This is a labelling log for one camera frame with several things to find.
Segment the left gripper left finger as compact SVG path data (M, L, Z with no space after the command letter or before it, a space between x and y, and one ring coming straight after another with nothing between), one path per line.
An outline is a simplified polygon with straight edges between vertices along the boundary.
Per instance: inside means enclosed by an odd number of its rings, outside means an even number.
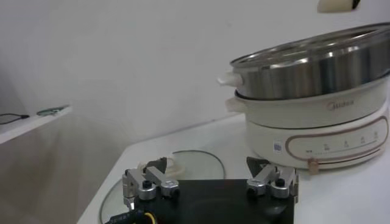
M175 200L180 195L179 182L167 175L169 158L149 161L135 169L126 169L122 175L123 203L133 210L135 199L152 201L157 192L163 198Z

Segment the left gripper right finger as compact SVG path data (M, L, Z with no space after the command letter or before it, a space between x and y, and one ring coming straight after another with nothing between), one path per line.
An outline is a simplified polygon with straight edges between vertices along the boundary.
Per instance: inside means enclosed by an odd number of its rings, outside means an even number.
M296 168L278 166L266 159L247 157L246 163L252 175L246 181L247 195L257 198L270 193L273 198L299 200L299 175Z

